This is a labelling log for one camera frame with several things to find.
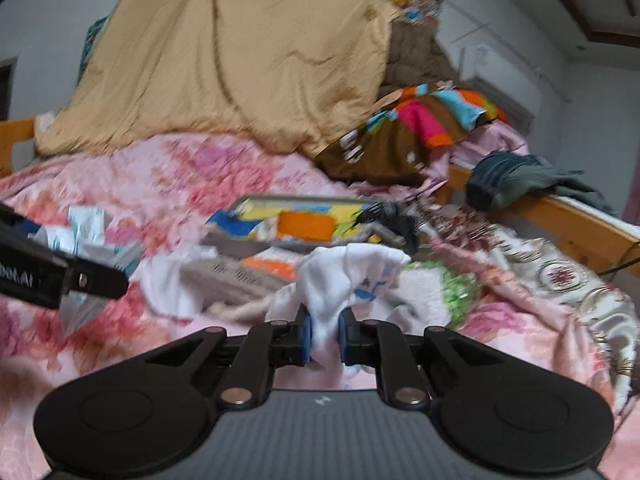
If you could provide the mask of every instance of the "floral bedsheet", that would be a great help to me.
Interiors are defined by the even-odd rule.
[[[0,200],[38,223],[65,224],[70,205],[105,209],[114,218],[107,240],[141,239],[144,256],[196,243],[214,211],[260,192],[354,196],[301,155],[266,155],[252,141],[227,134],[156,136],[111,155],[59,156],[0,180]],[[441,251],[492,290],[462,333],[610,396],[604,362],[561,306],[527,299],[512,276],[483,267],[471,253],[446,244]],[[192,322],[155,316],[132,282],[123,298],[65,338],[55,312],[0,297],[0,478],[33,480],[48,471],[31,426],[47,392],[212,324],[223,324],[230,335],[248,329],[204,314]],[[626,453],[622,443],[617,449]],[[618,463],[614,455],[612,464]],[[631,478],[625,474],[612,478]]]

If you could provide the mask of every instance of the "beige blanket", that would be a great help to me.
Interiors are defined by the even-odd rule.
[[[38,152],[186,130],[314,156],[375,101],[393,12],[391,0],[120,0]]]

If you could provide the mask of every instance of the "wooden bed frame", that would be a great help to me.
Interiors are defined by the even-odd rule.
[[[11,173],[11,151],[14,142],[33,137],[33,119],[0,121],[0,176]],[[436,200],[441,204],[451,201],[454,191],[464,191],[470,171],[452,165],[449,182],[438,190]],[[599,218],[571,207],[550,196],[527,194],[508,208],[492,212],[493,221],[516,215],[558,236],[558,248],[567,256],[602,272],[610,267],[640,258],[636,239]],[[640,264],[626,269],[640,278]]]

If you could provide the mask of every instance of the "gray ribbed panel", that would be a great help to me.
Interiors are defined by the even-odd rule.
[[[321,402],[323,397],[331,401]],[[376,392],[277,390],[260,408],[223,415],[215,431],[195,453],[145,478],[505,480],[516,477],[487,471],[457,455],[441,441],[427,416],[390,408]],[[594,471],[562,478],[602,480]],[[54,474],[47,480],[78,479]]]

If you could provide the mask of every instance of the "silver bolt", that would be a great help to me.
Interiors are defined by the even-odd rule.
[[[396,391],[396,399],[403,404],[419,404],[427,398],[427,394],[418,388],[400,388]]]
[[[227,388],[220,394],[220,399],[227,404],[245,404],[251,400],[252,394],[246,388]]]

